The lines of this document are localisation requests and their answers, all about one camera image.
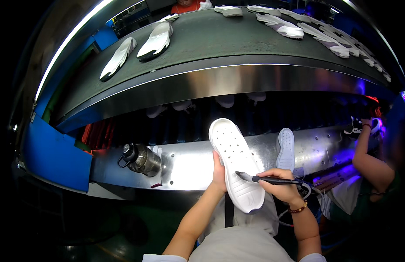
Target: blue machine panel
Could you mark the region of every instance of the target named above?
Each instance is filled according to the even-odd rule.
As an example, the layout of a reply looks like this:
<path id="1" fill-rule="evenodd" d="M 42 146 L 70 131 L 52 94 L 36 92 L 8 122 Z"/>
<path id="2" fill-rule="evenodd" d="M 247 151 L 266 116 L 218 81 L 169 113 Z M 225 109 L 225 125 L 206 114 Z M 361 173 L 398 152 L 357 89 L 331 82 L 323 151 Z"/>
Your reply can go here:
<path id="1" fill-rule="evenodd" d="M 29 123 L 22 152 L 25 166 L 35 175 L 80 191 L 89 190 L 92 156 L 74 146 L 40 117 Z"/>

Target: hand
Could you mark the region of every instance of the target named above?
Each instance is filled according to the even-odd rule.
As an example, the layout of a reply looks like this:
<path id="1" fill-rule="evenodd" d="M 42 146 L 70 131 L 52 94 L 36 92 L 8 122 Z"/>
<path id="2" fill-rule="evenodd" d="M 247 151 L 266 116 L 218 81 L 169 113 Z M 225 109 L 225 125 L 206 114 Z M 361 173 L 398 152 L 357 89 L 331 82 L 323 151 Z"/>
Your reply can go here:
<path id="1" fill-rule="evenodd" d="M 212 3 L 210 2 L 210 0 L 206 0 L 205 2 L 200 2 L 200 7 L 198 8 L 198 10 L 209 8 L 212 8 Z"/>
<path id="2" fill-rule="evenodd" d="M 211 184 L 216 188 L 218 188 L 223 193 L 226 193 L 227 192 L 225 179 L 226 170 L 224 169 L 224 166 L 221 165 L 220 156 L 217 154 L 217 152 L 213 151 L 212 157 L 214 159 L 214 172 L 212 174 Z"/>
<path id="3" fill-rule="evenodd" d="M 294 179 L 292 176 L 292 172 L 288 169 L 279 169 L 279 168 L 272 168 L 270 170 L 264 171 L 262 173 L 257 174 L 257 176 L 265 177 L 265 176 L 276 176 L 279 178 L 284 179 Z M 267 191 L 268 193 L 273 194 L 279 200 L 287 203 L 292 203 L 299 201 L 301 199 L 300 194 L 297 191 L 297 187 L 295 184 L 290 185 L 272 185 L 268 182 L 259 180 L 259 184 Z"/>
<path id="4" fill-rule="evenodd" d="M 361 122 L 362 122 L 362 125 L 364 125 L 364 124 L 369 124 L 369 126 L 372 126 L 371 125 L 371 122 L 373 121 L 373 119 L 371 118 L 371 120 L 370 119 L 361 119 Z"/>

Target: metal workbench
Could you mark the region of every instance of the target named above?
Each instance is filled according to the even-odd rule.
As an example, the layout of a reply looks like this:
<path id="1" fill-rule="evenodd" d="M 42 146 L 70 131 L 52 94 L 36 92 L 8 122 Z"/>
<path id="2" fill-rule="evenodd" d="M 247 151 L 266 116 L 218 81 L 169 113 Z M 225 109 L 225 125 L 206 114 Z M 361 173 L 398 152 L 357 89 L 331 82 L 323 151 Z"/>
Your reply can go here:
<path id="1" fill-rule="evenodd" d="M 316 128 L 294 132 L 294 176 L 304 176 L 349 162 L 354 143 L 342 136 L 343 128 Z M 245 137 L 261 171 L 275 167 L 278 133 Z M 118 186 L 155 190 L 205 190 L 212 180 L 212 146 L 209 141 L 160 145 L 161 175 L 147 177 L 116 164 L 122 148 L 94 151 L 90 180 Z"/>

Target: black brush handle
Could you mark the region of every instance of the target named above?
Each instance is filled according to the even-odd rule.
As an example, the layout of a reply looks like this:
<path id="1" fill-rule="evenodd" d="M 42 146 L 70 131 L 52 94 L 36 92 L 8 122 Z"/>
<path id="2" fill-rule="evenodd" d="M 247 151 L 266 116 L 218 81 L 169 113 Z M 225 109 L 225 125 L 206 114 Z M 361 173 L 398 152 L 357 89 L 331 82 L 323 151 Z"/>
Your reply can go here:
<path id="1" fill-rule="evenodd" d="M 302 182 L 292 179 L 284 179 L 284 178 L 277 178 L 277 177 L 260 177 L 260 176 L 252 176 L 253 182 L 258 182 L 259 180 L 266 181 L 272 185 L 288 185 L 288 184 L 302 184 Z"/>

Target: stainless steel panel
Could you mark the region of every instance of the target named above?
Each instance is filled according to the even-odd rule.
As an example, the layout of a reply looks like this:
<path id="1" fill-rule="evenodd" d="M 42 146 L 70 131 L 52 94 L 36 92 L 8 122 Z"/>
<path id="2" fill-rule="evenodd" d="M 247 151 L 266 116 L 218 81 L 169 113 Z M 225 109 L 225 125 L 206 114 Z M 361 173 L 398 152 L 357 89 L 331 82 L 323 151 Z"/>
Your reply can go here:
<path id="1" fill-rule="evenodd" d="M 333 166 L 335 161 L 345 162 L 352 158 L 353 143 L 341 139 L 342 130 L 342 127 L 330 127 L 294 132 L 294 174 L 311 174 Z M 261 171 L 275 167 L 277 136 L 278 133 L 245 137 Z M 205 190 L 211 183 L 213 148 L 209 141 L 159 147 L 162 148 L 162 186 L 154 189 Z M 158 183 L 156 178 L 119 168 L 116 161 L 122 153 L 121 148 L 99 152 L 92 162 L 91 180 L 146 189 Z"/>
<path id="2" fill-rule="evenodd" d="M 57 112 L 61 118 L 56 128 L 67 133 L 142 108 L 232 93 L 333 91 L 367 94 L 376 89 L 387 91 L 368 76 L 329 62 L 274 55 L 220 57 L 164 68 L 125 81 L 69 113 Z"/>

